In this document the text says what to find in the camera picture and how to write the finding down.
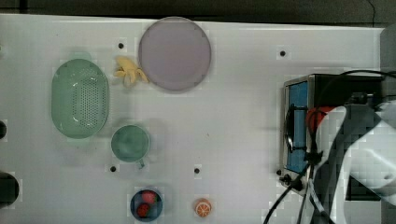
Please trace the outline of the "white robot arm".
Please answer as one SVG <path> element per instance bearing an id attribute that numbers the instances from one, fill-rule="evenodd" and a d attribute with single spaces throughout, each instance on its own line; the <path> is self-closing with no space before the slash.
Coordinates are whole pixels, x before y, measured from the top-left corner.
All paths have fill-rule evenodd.
<path id="1" fill-rule="evenodd" d="M 395 103 L 378 110 L 342 105 L 319 123 L 321 154 L 308 181 L 304 224 L 347 224 L 345 200 L 353 177 L 390 204 L 395 204 Z"/>

